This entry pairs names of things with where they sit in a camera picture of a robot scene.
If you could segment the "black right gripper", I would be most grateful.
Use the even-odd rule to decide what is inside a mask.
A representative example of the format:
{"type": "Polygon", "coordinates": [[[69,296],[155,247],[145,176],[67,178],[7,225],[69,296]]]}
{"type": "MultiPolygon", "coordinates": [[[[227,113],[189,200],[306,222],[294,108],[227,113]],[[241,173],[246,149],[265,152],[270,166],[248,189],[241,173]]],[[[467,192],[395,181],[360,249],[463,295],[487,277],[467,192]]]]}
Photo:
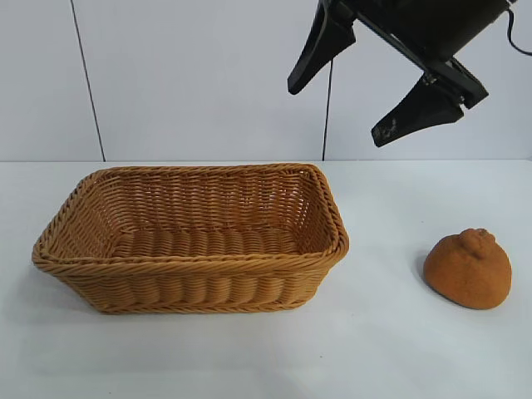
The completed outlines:
{"type": "Polygon", "coordinates": [[[416,131],[457,122],[488,96],[455,54],[504,12],[507,1],[319,1],[303,50],[288,76],[297,95],[355,43],[355,20],[417,65],[423,75],[371,130],[382,147],[416,131]]]}

